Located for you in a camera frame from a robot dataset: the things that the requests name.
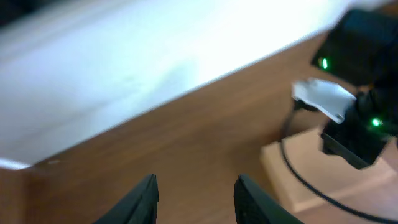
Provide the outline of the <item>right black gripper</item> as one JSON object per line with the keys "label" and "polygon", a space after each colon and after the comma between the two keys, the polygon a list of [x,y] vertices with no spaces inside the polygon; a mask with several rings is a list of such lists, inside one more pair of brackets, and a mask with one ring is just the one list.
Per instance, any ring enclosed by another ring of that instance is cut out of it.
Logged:
{"label": "right black gripper", "polygon": [[320,137],[324,154],[340,156],[358,170],[373,165],[397,137],[397,90],[359,92],[344,121],[327,122]]}

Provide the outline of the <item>cardboard box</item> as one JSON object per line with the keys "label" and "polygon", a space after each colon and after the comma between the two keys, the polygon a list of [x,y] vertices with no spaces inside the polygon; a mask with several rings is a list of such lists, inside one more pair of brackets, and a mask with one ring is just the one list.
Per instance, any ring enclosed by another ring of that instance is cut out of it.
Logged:
{"label": "cardboard box", "polygon": [[[360,212],[397,219],[397,167],[385,157],[371,167],[357,170],[344,159],[321,152],[319,128],[293,135],[284,143],[291,165],[319,191]],[[365,222],[330,205],[302,185],[283,161],[279,143],[263,146],[260,161],[278,202],[303,222]]]}

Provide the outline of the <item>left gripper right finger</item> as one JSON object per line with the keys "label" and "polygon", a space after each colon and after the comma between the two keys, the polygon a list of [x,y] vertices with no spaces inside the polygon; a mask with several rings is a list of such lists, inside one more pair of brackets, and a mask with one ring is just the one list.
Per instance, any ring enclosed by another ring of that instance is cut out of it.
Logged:
{"label": "left gripper right finger", "polygon": [[234,209],[237,224],[303,224],[244,174],[234,184]]}

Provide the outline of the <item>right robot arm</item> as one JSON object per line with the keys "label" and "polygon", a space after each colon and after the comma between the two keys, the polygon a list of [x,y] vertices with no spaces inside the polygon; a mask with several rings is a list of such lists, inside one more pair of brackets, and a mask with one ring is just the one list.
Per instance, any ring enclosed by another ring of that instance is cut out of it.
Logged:
{"label": "right robot arm", "polygon": [[319,70],[355,87],[357,93],[331,115],[321,134],[322,151],[355,169],[372,166],[397,136],[397,18],[352,9],[330,31],[311,60]]}

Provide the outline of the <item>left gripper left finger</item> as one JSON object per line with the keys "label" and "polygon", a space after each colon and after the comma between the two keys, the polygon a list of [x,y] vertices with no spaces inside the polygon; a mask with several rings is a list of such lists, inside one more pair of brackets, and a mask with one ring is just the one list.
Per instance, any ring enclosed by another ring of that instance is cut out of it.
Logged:
{"label": "left gripper left finger", "polygon": [[150,174],[93,224],[156,224],[158,202],[157,178]]}

